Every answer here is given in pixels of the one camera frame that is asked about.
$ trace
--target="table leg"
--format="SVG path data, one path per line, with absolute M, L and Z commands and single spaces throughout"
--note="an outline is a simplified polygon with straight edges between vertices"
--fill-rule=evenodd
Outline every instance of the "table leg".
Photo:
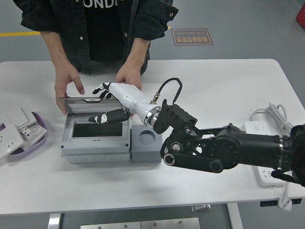
M 50 214 L 50 220 L 48 229 L 60 229 L 61 228 L 61 213 Z
M 228 203 L 227 208 L 232 229 L 243 229 L 242 219 L 240 218 L 237 203 Z

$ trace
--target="gray box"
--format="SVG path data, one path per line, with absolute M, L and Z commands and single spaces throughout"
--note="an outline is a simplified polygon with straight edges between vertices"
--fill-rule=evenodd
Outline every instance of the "gray box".
M 61 140 L 62 154 L 70 163 L 129 161 L 131 120 L 106 126 L 89 117 L 121 109 L 116 99 L 60 98 L 67 118 Z
M 161 162 L 162 135 L 145 125 L 132 125 L 132 162 Z

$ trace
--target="wall switch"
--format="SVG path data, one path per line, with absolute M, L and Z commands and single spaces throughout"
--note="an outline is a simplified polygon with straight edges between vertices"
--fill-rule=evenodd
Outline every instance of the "wall switch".
M 16 107 L 6 114 L 1 114 L 0 118 L 5 126 L 14 124 L 17 129 L 24 128 L 37 122 L 33 113 L 30 111 L 26 104 L 20 107 Z

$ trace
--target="purple tray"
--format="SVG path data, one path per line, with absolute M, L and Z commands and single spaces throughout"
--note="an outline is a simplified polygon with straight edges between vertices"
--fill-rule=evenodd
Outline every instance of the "purple tray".
M 37 148 L 38 146 L 40 146 L 41 144 L 43 144 L 45 142 L 45 140 L 47 139 L 47 135 L 48 135 L 48 128 L 47 125 L 45 124 L 45 122 L 42 120 L 42 118 L 35 112 L 32 112 L 34 117 L 37 120 L 37 124 L 40 125 L 41 127 L 45 128 L 47 130 L 46 135 L 40 139 L 39 142 L 37 142 L 35 145 L 31 146 L 30 148 L 28 148 L 27 150 L 23 150 L 21 148 L 16 149 L 14 152 L 12 152 L 10 155 L 12 156 L 20 156 L 20 155 L 24 155 L 26 153 L 28 153 L 29 151 Z M 0 131 L 3 130 L 5 128 L 5 125 L 2 124 L 0 125 Z

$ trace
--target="black t-shirt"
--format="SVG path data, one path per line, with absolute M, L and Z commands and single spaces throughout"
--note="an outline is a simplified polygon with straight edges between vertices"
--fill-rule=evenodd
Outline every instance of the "black t-shirt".
M 90 60 L 122 59 L 124 39 L 116 0 L 84 0 Z

